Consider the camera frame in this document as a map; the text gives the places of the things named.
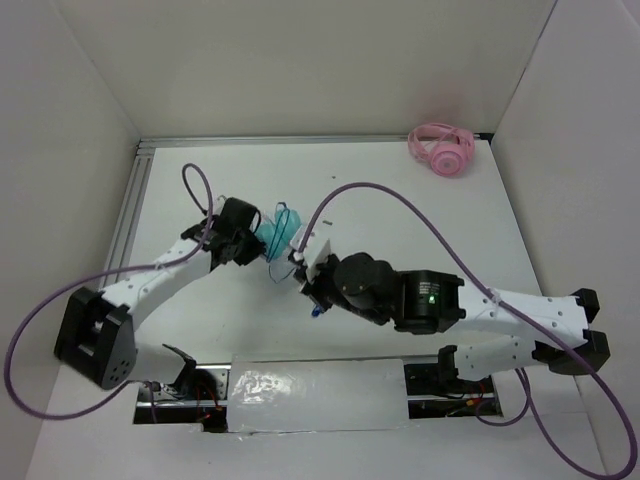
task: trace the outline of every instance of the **purple cable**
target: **purple cable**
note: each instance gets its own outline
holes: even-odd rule
[[[211,193],[211,186],[209,185],[209,181],[207,180],[206,175],[200,169],[200,167],[198,167],[197,165],[194,165],[193,163],[187,163],[186,165],[184,165],[182,167],[182,179],[185,182],[185,186],[187,187],[187,190],[189,191],[189,195],[191,195],[191,198],[193,198],[195,200],[195,197],[193,195],[193,191],[189,187],[189,182],[187,181],[187,177],[186,177],[186,172],[190,168],[195,170],[198,173],[198,175],[200,175],[200,178],[202,179],[202,182],[204,183],[204,187],[205,187],[205,190],[207,192],[207,204],[208,204],[208,207],[209,207],[208,210],[207,210],[207,223],[206,223],[206,225],[204,227],[203,235],[200,238],[200,241],[198,242],[198,245],[193,250],[191,250],[189,253],[187,253],[186,255],[184,255],[184,256],[182,256],[180,258],[177,258],[175,260],[171,260],[170,262],[164,263],[162,265],[147,264],[147,265],[135,265],[135,266],[130,266],[130,267],[114,268],[112,270],[107,270],[107,271],[104,271],[104,272],[96,273],[94,275],[90,275],[88,277],[81,278],[80,280],[76,280],[75,282],[72,282],[72,283],[70,283],[68,285],[65,285],[64,287],[59,288],[58,290],[53,292],[51,295],[49,295],[47,298],[42,300],[42,302],[40,302],[33,310],[31,310],[29,312],[29,314],[24,318],[24,320],[22,320],[22,322],[18,326],[18,329],[16,330],[16,333],[13,334],[13,337],[11,338],[11,341],[9,342],[9,346],[7,348],[7,353],[6,353],[5,357],[4,357],[3,379],[4,379],[4,386],[7,389],[7,393],[9,394],[9,397],[11,398],[11,400],[13,400],[13,403],[15,403],[16,406],[18,408],[20,408],[23,412],[28,413],[29,415],[31,415],[33,417],[40,418],[42,420],[71,420],[71,419],[74,419],[74,418],[79,418],[79,417],[82,417],[82,416],[87,415],[89,413],[95,412],[99,408],[103,407],[104,405],[109,403],[111,400],[113,400],[120,392],[122,392],[122,390],[124,390],[127,387],[127,385],[129,385],[130,382],[123,383],[122,385],[120,385],[118,388],[116,388],[108,397],[106,397],[101,402],[93,405],[92,407],[89,407],[89,408],[86,408],[84,410],[81,410],[79,412],[65,413],[65,414],[49,414],[49,413],[46,413],[46,412],[40,412],[38,410],[35,410],[35,409],[31,408],[29,405],[27,405],[18,396],[18,393],[16,392],[16,390],[15,390],[15,388],[13,386],[13,382],[11,380],[11,363],[13,361],[13,354],[15,353],[16,346],[18,344],[18,340],[20,339],[20,336],[22,335],[24,330],[27,328],[29,323],[31,323],[31,321],[34,319],[34,317],[44,307],[49,305],[53,300],[55,300],[59,296],[65,294],[66,292],[68,292],[70,290],[73,290],[74,288],[80,287],[81,285],[83,285],[85,283],[88,283],[88,282],[91,282],[93,280],[97,280],[99,278],[106,277],[106,276],[109,276],[109,275],[117,275],[117,274],[120,274],[120,273],[138,272],[138,271],[144,271],[144,270],[156,270],[159,267],[164,267],[164,268],[173,267],[173,266],[178,265],[178,264],[180,264],[182,262],[186,262],[187,260],[189,260],[191,257],[193,257],[202,248],[206,238],[209,236],[209,232],[211,231],[211,227],[213,226],[213,194]],[[153,417],[155,417],[155,411],[153,409],[153,407],[154,407],[154,405],[153,405],[153,393],[151,394],[151,404],[152,404],[152,415],[153,415]]]
[[[379,185],[377,183],[370,183],[370,182],[348,183],[346,185],[343,185],[342,187],[339,187],[339,188],[335,189],[333,192],[331,192],[320,203],[320,205],[318,206],[316,211],[313,213],[313,216],[311,217],[311,220],[309,221],[309,225],[307,226],[307,230],[304,232],[304,235],[302,237],[302,241],[300,242],[300,247],[298,249],[300,252],[302,252],[305,249],[305,247],[307,246],[307,242],[309,241],[309,236],[311,235],[311,232],[313,231],[313,227],[315,226],[316,222],[318,221],[318,218],[320,217],[320,214],[326,208],[326,206],[329,204],[329,202],[331,202],[331,200],[333,200],[335,197],[337,197],[341,193],[343,193],[343,192],[345,192],[347,190],[352,190],[354,188],[372,188],[374,190],[380,190],[381,192],[387,193],[387,194],[391,195],[392,197],[395,197],[400,202],[402,202],[409,210],[411,210],[422,221],[422,223],[424,223],[427,226],[427,228],[429,230],[431,230],[431,233],[433,233],[433,235],[435,235],[435,237],[438,239],[440,244],[444,247],[444,249],[447,251],[447,253],[451,256],[453,261],[456,262],[458,267],[460,267],[460,269],[469,278],[469,280],[471,280],[471,283],[473,283],[475,285],[475,287],[478,290],[480,290],[480,292],[482,292],[482,294],[484,294],[487,298],[490,298],[490,299],[493,300],[493,294],[491,293],[491,291],[478,279],[478,277],[476,277],[473,274],[473,272],[471,272],[471,270],[469,270],[469,268],[465,265],[465,263],[460,259],[458,254],[453,250],[451,245],[449,245],[449,242],[447,242],[445,240],[445,238],[442,236],[442,234],[438,231],[438,229],[435,227],[435,225],[433,223],[431,223],[431,221],[420,210],[418,210],[418,208],[413,203],[411,203],[405,197],[400,195],[395,190],[392,190],[392,189],[390,189],[388,187],[385,187],[384,185]],[[635,465],[636,465],[636,463],[638,461],[638,441],[637,441],[635,433],[633,431],[633,425],[631,424],[631,421],[629,420],[629,416],[624,411],[624,408],[622,407],[622,404],[620,403],[618,398],[615,396],[615,394],[613,393],[613,391],[611,390],[609,385],[607,385],[605,383],[605,381],[602,379],[602,377],[600,377],[600,375],[598,375],[598,373],[593,369],[593,367],[591,367],[591,365],[589,365],[586,362],[586,360],[584,360],[580,355],[578,355],[576,352],[574,352],[573,349],[566,342],[564,342],[562,339],[560,339],[553,332],[550,332],[546,328],[544,328],[541,325],[539,325],[535,320],[533,320],[531,317],[529,317],[525,313],[523,313],[520,310],[518,310],[517,308],[515,308],[513,305],[511,305],[511,304],[509,304],[509,303],[507,303],[505,301],[500,301],[498,304],[500,305],[501,308],[504,308],[506,311],[508,311],[512,315],[518,317],[523,322],[529,324],[531,327],[535,328],[537,331],[539,331],[540,333],[542,333],[545,336],[547,336],[551,341],[553,341],[556,345],[558,345],[560,348],[562,348],[567,353],[567,355],[569,355],[576,363],[578,363],[581,367],[583,367],[584,370],[589,375],[591,375],[591,377],[593,377],[593,379],[598,384],[598,386],[602,389],[602,391],[607,396],[609,401],[611,401],[611,403],[613,404],[614,408],[618,412],[618,415],[620,416],[620,419],[622,420],[622,424],[624,425],[624,428],[625,428],[625,430],[627,432],[627,436],[629,437],[629,461],[627,462],[627,464],[625,465],[625,467],[622,470],[620,470],[617,473],[611,474],[611,475],[602,475],[602,474],[598,474],[598,473],[595,473],[595,472],[590,472],[589,470],[586,470],[586,469],[580,467],[579,465],[577,465],[575,462],[573,462],[571,459],[569,459],[558,448],[558,446],[555,443],[553,443],[553,441],[549,437],[548,432],[544,428],[544,425],[542,423],[542,420],[540,419],[540,416],[538,415],[537,411],[535,410],[535,407],[533,405],[533,402],[532,402],[532,399],[531,399],[531,395],[530,395],[531,389],[530,388],[528,388],[528,389],[525,388],[525,393],[527,393],[527,405],[526,406],[531,408],[531,411],[532,411],[533,416],[534,416],[534,418],[536,420],[536,423],[540,427],[540,430],[542,431],[542,434],[544,435],[544,437],[547,440],[547,442],[549,442],[549,445],[551,445],[551,448],[553,448],[553,450],[565,462],[567,462],[567,464],[569,464],[570,466],[575,468],[580,473],[582,473],[584,475],[587,475],[587,476],[589,476],[591,478],[595,478],[597,480],[620,480],[620,479],[625,478],[626,476],[628,476],[633,471],[633,469],[634,469],[634,467],[635,467]]]

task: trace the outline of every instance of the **purple wire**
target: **purple wire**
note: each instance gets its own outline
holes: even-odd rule
[[[316,222],[318,221],[318,218],[320,217],[320,214],[326,208],[326,206],[331,202],[331,200],[333,200],[335,197],[337,197],[341,193],[343,193],[343,192],[345,192],[347,190],[352,190],[354,188],[372,188],[374,190],[380,190],[381,192],[387,193],[387,194],[391,195],[392,197],[396,198],[397,200],[399,200],[400,202],[402,202],[409,210],[411,210],[420,219],[420,221],[422,221],[422,223],[424,223],[427,226],[427,228],[429,230],[431,230],[431,233],[433,233],[433,235],[438,239],[440,244],[444,247],[444,249],[447,251],[447,253],[451,256],[453,261],[456,262],[458,267],[469,278],[469,280],[471,280],[471,283],[473,283],[475,285],[475,287],[478,290],[480,290],[480,292],[482,292],[482,294],[484,294],[487,298],[493,299],[493,294],[491,293],[491,291],[478,279],[478,277],[476,277],[473,274],[473,272],[471,272],[471,270],[469,270],[467,265],[462,261],[462,259],[460,259],[458,254],[453,250],[453,248],[451,247],[449,242],[447,242],[445,240],[445,238],[438,231],[438,229],[435,227],[435,225],[433,223],[431,223],[431,221],[420,210],[418,210],[418,208],[413,203],[411,203],[405,197],[400,195],[395,190],[392,190],[392,189],[390,189],[388,187],[385,187],[384,185],[379,185],[377,183],[370,183],[370,182],[348,183],[346,185],[343,185],[343,186],[337,188],[333,192],[331,192],[320,203],[320,205],[318,206],[316,211],[313,213],[313,216],[311,217],[311,220],[309,221],[309,224],[307,226],[307,230],[304,232],[304,235],[302,237],[302,241],[300,242],[300,247],[298,249],[300,252],[302,252],[305,249],[305,247],[307,246],[307,243],[309,241],[309,237],[311,235],[311,232],[313,231],[313,227],[315,226]],[[612,405],[616,409],[616,412],[618,412],[618,415],[620,416],[620,419],[622,420],[622,424],[624,425],[624,428],[625,428],[625,430],[627,432],[627,436],[629,437],[629,461],[627,462],[627,464],[625,465],[625,467],[622,470],[620,470],[617,473],[611,474],[611,475],[602,475],[602,474],[590,472],[589,470],[586,470],[586,469],[580,467],[579,465],[577,465],[575,462],[573,462],[571,459],[569,459],[564,454],[564,452],[562,452],[558,448],[558,446],[551,440],[551,438],[549,437],[548,432],[544,428],[544,425],[542,423],[542,420],[540,419],[540,416],[538,415],[538,413],[535,410],[535,407],[533,405],[533,402],[532,402],[532,399],[531,399],[531,395],[530,395],[531,388],[530,387],[528,389],[525,388],[525,393],[528,392],[527,393],[527,405],[531,408],[531,411],[532,411],[533,416],[534,416],[534,418],[536,420],[536,423],[540,427],[540,430],[542,431],[542,434],[544,435],[544,437],[547,440],[547,442],[549,442],[549,445],[551,445],[551,448],[553,448],[553,450],[565,462],[567,462],[567,464],[569,464],[570,466],[575,468],[580,473],[582,473],[584,475],[587,475],[587,476],[589,476],[591,478],[595,478],[597,480],[620,480],[620,479],[625,478],[626,476],[628,476],[633,471],[633,469],[635,468],[636,463],[638,461],[638,441],[637,441],[635,433],[633,431],[633,425],[631,424],[631,421],[629,420],[629,416],[624,411],[624,408],[622,407],[622,404],[620,403],[620,400],[618,400],[618,398],[615,396],[615,394],[613,393],[613,391],[611,390],[609,385],[606,384],[606,382],[602,379],[602,377],[600,377],[600,375],[598,375],[598,373],[593,369],[593,367],[591,367],[591,365],[589,365],[589,363],[587,363],[586,360],[584,360],[580,355],[578,355],[566,342],[564,342],[561,338],[559,338],[553,332],[551,332],[551,331],[547,330],[546,328],[544,328],[543,326],[539,325],[531,317],[529,317],[525,313],[521,312],[520,310],[515,308],[513,305],[505,302],[504,300],[500,301],[498,304],[500,305],[501,308],[504,308],[506,311],[508,311],[512,315],[518,317],[523,322],[529,324],[531,327],[535,328],[537,331],[539,331],[540,333],[542,333],[545,336],[547,336],[551,341],[553,341],[556,345],[558,345],[560,348],[562,348],[567,353],[567,355],[569,355],[576,363],[578,363],[589,375],[591,375],[591,377],[595,380],[595,382],[598,384],[598,386],[602,389],[604,394],[607,396],[609,401],[611,401]]]
[[[27,316],[24,318],[24,320],[22,320],[20,325],[18,325],[18,329],[16,330],[16,333],[13,334],[13,337],[9,342],[9,346],[7,347],[7,353],[5,354],[5,357],[4,357],[3,379],[4,379],[4,386],[7,389],[7,393],[9,394],[9,397],[11,398],[11,400],[13,400],[13,403],[15,403],[16,406],[20,408],[23,412],[28,413],[33,417],[40,418],[42,420],[71,420],[74,418],[79,418],[89,413],[95,412],[99,408],[103,407],[104,405],[109,403],[111,400],[113,400],[120,392],[122,392],[122,390],[124,390],[127,387],[127,385],[129,385],[130,382],[123,383],[101,402],[89,408],[86,408],[84,410],[81,410],[79,412],[65,413],[65,414],[49,414],[49,413],[41,412],[41,411],[35,410],[34,408],[31,408],[18,396],[18,393],[16,392],[15,387],[13,385],[13,381],[11,380],[11,363],[13,362],[13,355],[15,353],[16,346],[18,345],[18,340],[20,339],[20,336],[22,335],[24,330],[27,328],[29,323],[31,323],[34,317],[38,313],[40,313],[40,311],[44,307],[49,305],[53,300],[55,300],[59,296],[65,294],[70,290],[73,290],[74,288],[80,287],[85,283],[91,282],[93,280],[97,280],[102,277],[107,277],[109,275],[117,275],[121,273],[138,272],[138,271],[144,271],[144,270],[155,270],[158,267],[165,267],[165,268],[173,267],[182,262],[186,262],[202,248],[202,246],[204,245],[204,242],[209,236],[211,227],[213,226],[213,194],[211,193],[211,186],[209,185],[209,181],[207,180],[206,175],[200,169],[200,167],[198,167],[197,165],[194,165],[193,163],[187,163],[182,167],[182,179],[185,182],[185,186],[187,187],[187,190],[189,191],[191,198],[195,200],[193,191],[189,187],[189,182],[186,177],[186,172],[190,168],[195,170],[198,173],[198,175],[200,175],[200,178],[202,179],[205,190],[207,192],[207,204],[209,206],[207,210],[207,222],[204,227],[203,235],[200,238],[198,245],[193,250],[191,250],[189,253],[187,253],[186,255],[180,258],[171,260],[170,262],[164,263],[162,265],[147,264],[147,265],[135,265],[130,267],[114,268],[112,270],[106,270],[104,272],[96,273],[93,275],[89,275],[88,277],[81,278],[80,280],[76,280],[68,285],[65,285],[64,287],[59,288],[58,290],[53,292],[51,295],[49,295],[47,298],[42,300],[42,302],[40,302],[33,310],[31,310],[27,314]]]

